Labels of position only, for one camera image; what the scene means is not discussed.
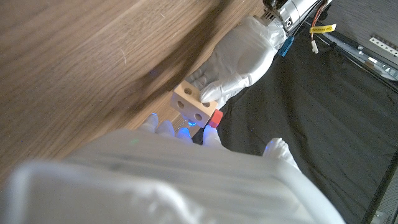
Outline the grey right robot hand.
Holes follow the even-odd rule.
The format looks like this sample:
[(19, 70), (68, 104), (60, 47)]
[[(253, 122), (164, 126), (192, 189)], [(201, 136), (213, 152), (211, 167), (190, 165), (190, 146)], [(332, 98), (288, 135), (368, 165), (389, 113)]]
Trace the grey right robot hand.
[(343, 223), (288, 144), (233, 152), (207, 126), (203, 143), (151, 114), (59, 161), (21, 164), (1, 192), (2, 223)]

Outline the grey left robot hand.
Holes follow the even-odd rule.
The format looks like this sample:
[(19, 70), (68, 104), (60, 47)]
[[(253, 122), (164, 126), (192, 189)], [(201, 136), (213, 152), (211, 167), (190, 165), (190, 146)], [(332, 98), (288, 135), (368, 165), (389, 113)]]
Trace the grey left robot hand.
[(220, 109), (268, 71), (285, 40), (282, 28), (246, 17), (215, 45), (210, 57), (186, 81), (200, 90), (202, 103), (215, 101)]

